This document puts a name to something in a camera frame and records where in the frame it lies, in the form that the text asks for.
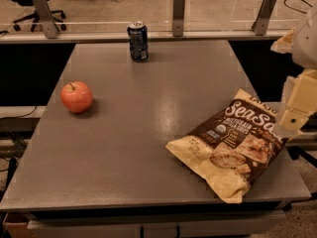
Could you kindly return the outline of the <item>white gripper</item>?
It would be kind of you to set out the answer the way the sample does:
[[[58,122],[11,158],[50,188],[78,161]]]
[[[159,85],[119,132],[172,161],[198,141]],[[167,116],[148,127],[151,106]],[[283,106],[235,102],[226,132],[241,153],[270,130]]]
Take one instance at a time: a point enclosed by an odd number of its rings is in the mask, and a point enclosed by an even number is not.
[[[313,5],[295,29],[275,41],[270,49],[291,54],[292,60],[306,67],[297,77],[288,76],[283,86],[273,132],[291,140],[317,112],[317,4]]]

